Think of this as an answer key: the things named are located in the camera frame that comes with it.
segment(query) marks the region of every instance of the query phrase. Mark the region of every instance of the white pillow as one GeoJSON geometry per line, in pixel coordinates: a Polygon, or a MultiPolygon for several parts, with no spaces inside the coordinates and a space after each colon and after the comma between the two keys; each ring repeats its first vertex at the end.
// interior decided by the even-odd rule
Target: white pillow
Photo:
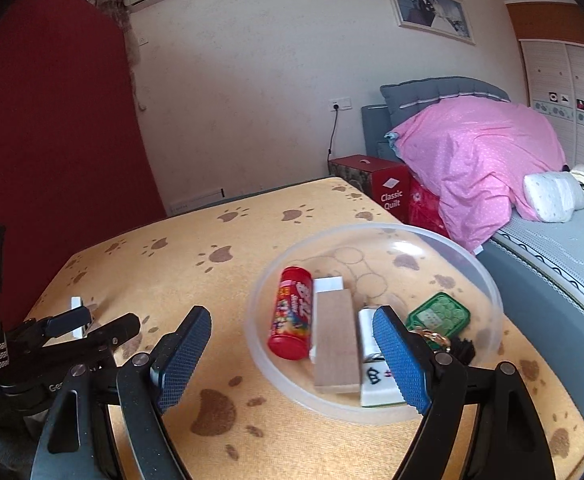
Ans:
{"type": "Polygon", "coordinates": [[[566,171],[526,175],[525,198],[543,222],[567,222],[577,209],[584,208],[584,192],[566,171]]]}

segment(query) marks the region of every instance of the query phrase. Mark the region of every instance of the transparent plastic lid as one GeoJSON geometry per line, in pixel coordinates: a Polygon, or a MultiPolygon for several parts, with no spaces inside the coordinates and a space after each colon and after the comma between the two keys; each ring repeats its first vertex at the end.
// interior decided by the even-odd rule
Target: transparent plastic lid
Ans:
{"type": "Polygon", "coordinates": [[[290,399],[323,415],[390,424],[418,414],[406,404],[361,407],[360,394],[319,394],[309,359],[287,361],[272,354],[267,339],[280,275],[288,266],[307,269],[313,278],[342,276],[355,311],[389,304],[404,322],[433,295],[446,292],[471,313],[460,336],[474,343],[472,365],[488,362],[498,350],[503,305],[492,277],[473,254],[438,234],[401,224],[357,224],[319,233],[289,248],[263,271],[249,298],[245,335],[265,377],[290,399]]]}

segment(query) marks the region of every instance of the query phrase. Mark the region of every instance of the bride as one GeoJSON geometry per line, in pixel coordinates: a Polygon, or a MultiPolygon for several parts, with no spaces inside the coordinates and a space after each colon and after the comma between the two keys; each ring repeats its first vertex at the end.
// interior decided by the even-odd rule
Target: bride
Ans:
{"type": "Polygon", "coordinates": [[[434,21],[431,27],[436,30],[441,30],[443,32],[449,32],[451,34],[458,34],[458,31],[452,26],[452,23],[446,18],[446,13],[444,7],[438,2],[438,0],[432,0],[432,6],[434,7],[434,21]]]}

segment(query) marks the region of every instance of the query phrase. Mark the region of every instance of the red box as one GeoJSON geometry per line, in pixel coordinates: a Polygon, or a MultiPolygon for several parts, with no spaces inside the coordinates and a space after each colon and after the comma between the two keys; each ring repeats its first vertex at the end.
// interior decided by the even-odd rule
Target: red box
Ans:
{"type": "Polygon", "coordinates": [[[440,199],[434,193],[422,186],[415,178],[412,178],[409,189],[408,224],[422,227],[449,238],[450,235],[447,233],[443,220],[438,214],[439,201],[440,199]]]}
{"type": "Polygon", "coordinates": [[[401,222],[408,222],[411,174],[407,164],[375,156],[352,155],[329,161],[329,173],[360,189],[401,222]]]}

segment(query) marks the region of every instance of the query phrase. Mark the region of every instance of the pink blanket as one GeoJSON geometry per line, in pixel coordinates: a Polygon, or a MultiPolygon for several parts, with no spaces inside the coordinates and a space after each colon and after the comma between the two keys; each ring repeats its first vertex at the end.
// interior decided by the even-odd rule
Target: pink blanket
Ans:
{"type": "Polygon", "coordinates": [[[452,240],[469,251],[505,225],[512,204],[538,220],[523,177],[560,171],[565,154],[547,118],[524,105],[445,99],[392,130],[400,156],[433,193],[452,240]]]}

